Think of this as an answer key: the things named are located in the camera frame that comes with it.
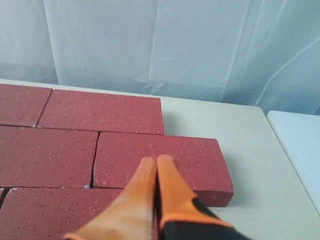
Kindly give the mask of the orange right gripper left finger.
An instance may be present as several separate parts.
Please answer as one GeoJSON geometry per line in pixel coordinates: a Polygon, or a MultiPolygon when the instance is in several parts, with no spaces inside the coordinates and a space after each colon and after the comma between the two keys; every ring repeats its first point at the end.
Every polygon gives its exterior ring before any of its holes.
{"type": "Polygon", "coordinates": [[[130,182],[97,217],[65,240],[151,240],[153,238],[154,195],[157,165],[144,157],[130,182]]]}

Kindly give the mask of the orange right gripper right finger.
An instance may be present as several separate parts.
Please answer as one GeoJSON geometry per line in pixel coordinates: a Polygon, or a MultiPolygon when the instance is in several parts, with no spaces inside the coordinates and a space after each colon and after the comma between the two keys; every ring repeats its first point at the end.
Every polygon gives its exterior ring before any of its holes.
{"type": "Polygon", "coordinates": [[[180,175],[174,158],[157,158],[162,240],[239,240],[240,233],[217,217],[180,175]]]}

